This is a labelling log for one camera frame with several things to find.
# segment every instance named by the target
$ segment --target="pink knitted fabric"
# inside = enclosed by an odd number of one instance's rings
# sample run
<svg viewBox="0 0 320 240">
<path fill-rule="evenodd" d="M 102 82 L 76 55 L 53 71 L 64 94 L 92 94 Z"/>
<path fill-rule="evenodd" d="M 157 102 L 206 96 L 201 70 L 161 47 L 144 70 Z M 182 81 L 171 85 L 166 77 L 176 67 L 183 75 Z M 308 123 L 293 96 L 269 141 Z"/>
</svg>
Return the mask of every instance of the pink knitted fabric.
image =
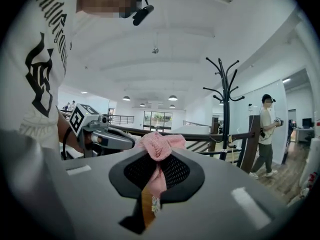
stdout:
<svg viewBox="0 0 320 240">
<path fill-rule="evenodd" d="M 155 131 L 144 135 L 135 146 L 145 147 L 150 157 L 159 162 L 171 154 L 171 147 L 186 149 L 185 145 L 186 140 L 182 135 L 162 136 Z M 147 183 L 147 187 L 150 193 L 157 198 L 160 198 L 160 194 L 167 190 L 166 178 L 159 164 Z"/>
</svg>

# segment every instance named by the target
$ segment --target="window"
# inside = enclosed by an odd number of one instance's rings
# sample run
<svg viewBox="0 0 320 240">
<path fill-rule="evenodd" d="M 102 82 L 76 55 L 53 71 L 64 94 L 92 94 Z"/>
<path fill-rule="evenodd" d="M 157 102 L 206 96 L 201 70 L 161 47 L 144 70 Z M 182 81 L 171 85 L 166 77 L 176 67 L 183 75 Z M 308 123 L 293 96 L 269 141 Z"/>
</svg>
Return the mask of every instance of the window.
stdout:
<svg viewBox="0 0 320 240">
<path fill-rule="evenodd" d="M 144 111 L 143 129 L 157 132 L 170 132 L 172 113 Z"/>
</svg>

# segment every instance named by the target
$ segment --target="black metal coat rack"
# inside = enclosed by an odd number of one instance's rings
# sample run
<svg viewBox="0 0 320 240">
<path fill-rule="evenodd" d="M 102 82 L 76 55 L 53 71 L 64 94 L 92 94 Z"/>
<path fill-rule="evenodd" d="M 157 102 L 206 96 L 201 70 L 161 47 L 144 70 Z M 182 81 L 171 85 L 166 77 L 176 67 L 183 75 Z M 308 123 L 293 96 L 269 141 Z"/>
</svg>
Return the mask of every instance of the black metal coat rack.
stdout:
<svg viewBox="0 0 320 240">
<path fill-rule="evenodd" d="M 228 69 L 225 72 L 224 67 L 222 65 L 222 61 L 221 61 L 220 58 L 218 59 L 220 68 L 213 61 L 211 61 L 208 57 L 206 57 L 205 59 L 207 61 L 211 62 L 218 69 L 218 72 L 216 72 L 214 74 L 215 75 L 219 74 L 221 76 L 223 94 L 221 92 L 219 92 L 218 90 L 215 90 L 215 89 L 210 89 L 210 88 L 206 88 L 206 87 L 203 87 L 203 89 L 216 92 L 221 96 L 221 97 L 217 97 L 216 95 L 213 95 L 213 97 L 215 99 L 217 99 L 218 101 L 223 103 L 223 133 L 222 133 L 222 140 L 216 141 L 215 139 L 212 138 L 212 141 L 214 141 L 216 143 L 223 142 L 223 147 L 222 147 L 222 150 L 220 152 L 220 159 L 221 160 L 226 160 L 227 147 L 236 148 L 236 146 L 230 146 L 229 145 L 229 140 L 228 140 L 228 138 L 229 138 L 229 128 L 230 128 L 230 104 L 229 104 L 229 102 L 230 102 L 230 100 L 232 100 L 234 102 L 237 102 L 237 101 L 240 101 L 240 100 L 245 98 L 245 96 L 242 96 L 242 97 L 240 97 L 238 99 L 232 99 L 230 97 L 230 94 L 234 90 L 239 88 L 239 86 L 236 86 L 235 88 L 231 89 L 232 83 L 235 80 L 235 77 L 236 77 L 236 74 L 237 74 L 238 70 L 236 69 L 234 71 L 230 84 L 229 84 L 229 81 L 228 81 L 228 72 L 229 72 L 229 69 L 231 69 L 235 64 L 239 63 L 239 60 L 237 60 L 230 67 L 228 67 Z"/>
</svg>

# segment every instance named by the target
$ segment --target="person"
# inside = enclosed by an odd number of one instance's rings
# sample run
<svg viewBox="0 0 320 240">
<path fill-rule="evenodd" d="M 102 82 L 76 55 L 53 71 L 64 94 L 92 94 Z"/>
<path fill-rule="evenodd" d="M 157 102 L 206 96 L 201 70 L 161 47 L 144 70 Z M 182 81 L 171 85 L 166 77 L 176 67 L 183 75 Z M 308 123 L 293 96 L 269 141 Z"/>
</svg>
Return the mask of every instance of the person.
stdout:
<svg viewBox="0 0 320 240">
<path fill-rule="evenodd" d="M 281 124 L 278 121 L 271 123 L 271 116 L 268 111 L 273 104 L 273 99 L 269 94 L 265 94 L 262 97 L 262 110 L 260 112 L 260 127 L 262 128 L 263 136 L 260 134 L 258 147 L 259 147 L 259 157 L 253 165 L 250 176 L 258 179 L 256 172 L 265 164 L 266 168 L 266 177 L 271 177 L 278 173 L 277 170 L 272 170 L 272 159 L 273 159 L 273 150 L 272 150 L 272 135 L 276 127 L 279 127 Z"/>
<path fill-rule="evenodd" d="M 69 106 L 70 106 L 70 102 L 68 102 L 68 104 L 65 105 L 65 106 L 62 108 L 62 110 L 68 111 Z"/>
<path fill-rule="evenodd" d="M 72 104 L 71 104 L 70 107 L 69 107 L 69 110 L 70 110 L 70 111 L 74 111 L 75 107 L 76 107 L 76 102 L 73 100 L 73 101 L 72 101 Z"/>
<path fill-rule="evenodd" d="M 57 107 L 58 89 L 68 73 L 76 13 L 110 17 L 131 12 L 133 7 L 137 9 L 137 0 L 27 0 L 0 48 L 0 91 L 5 104 L 0 128 L 32 137 L 59 154 L 69 123 Z M 17 104 L 19 109 L 12 110 Z M 85 143 L 90 142 L 88 134 Z M 83 153 L 73 132 L 66 144 Z"/>
</svg>

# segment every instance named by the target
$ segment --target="desk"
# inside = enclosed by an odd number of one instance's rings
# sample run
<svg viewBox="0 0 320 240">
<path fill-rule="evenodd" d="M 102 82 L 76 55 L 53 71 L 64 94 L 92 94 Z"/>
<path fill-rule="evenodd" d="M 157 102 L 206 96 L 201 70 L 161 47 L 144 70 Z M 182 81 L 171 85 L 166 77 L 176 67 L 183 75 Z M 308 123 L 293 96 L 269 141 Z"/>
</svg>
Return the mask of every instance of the desk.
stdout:
<svg viewBox="0 0 320 240">
<path fill-rule="evenodd" d="M 308 135 L 308 133 L 312 133 L 314 131 L 315 131 L 315 129 L 313 129 L 313 128 L 309 128 L 309 129 L 294 128 L 293 129 L 293 133 L 295 132 L 295 141 L 294 142 L 295 143 L 306 142 L 305 137 Z"/>
</svg>

